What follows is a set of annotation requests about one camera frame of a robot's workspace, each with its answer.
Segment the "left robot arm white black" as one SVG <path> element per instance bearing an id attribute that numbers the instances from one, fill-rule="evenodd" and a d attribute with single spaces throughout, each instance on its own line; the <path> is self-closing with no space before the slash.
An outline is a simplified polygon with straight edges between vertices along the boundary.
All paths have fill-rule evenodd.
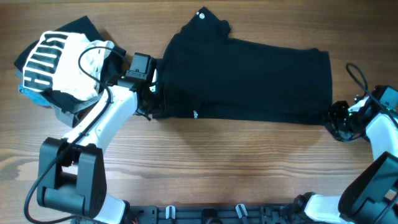
<path id="1" fill-rule="evenodd" d="M 104 89 L 86 118 L 63 138 L 47 138 L 32 186 L 37 204 L 65 212 L 68 219 L 123 223 L 129 204 L 107 193 L 104 152 L 123 123 L 146 115 L 158 95 L 157 82 L 122 78 Z"/>

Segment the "black t-shirt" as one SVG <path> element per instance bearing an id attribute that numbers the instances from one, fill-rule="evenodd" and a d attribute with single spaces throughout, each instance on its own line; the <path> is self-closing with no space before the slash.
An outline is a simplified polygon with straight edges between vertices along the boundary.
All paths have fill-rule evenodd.
<path id="1" fill-rule="evenodd" d="M 321 125 L 332 103 L 329 54 L 230 37 L 228 21 L 197 11 L 157 61 L 162 117 Z"/>

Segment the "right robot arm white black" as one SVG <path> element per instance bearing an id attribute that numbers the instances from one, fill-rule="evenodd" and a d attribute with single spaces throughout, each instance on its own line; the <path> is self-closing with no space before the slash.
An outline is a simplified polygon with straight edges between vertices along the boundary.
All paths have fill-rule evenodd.
<path id="1" fill-rule="evenodd" d="M 365 98 L 354 106 L 338 101 L 327 113 L 328 130 L 342 142 L 366 138 L 373 163 L 340 196 L 310 194 L 289 212 L 290 223 L 397 223 L 397 118 Z"/>

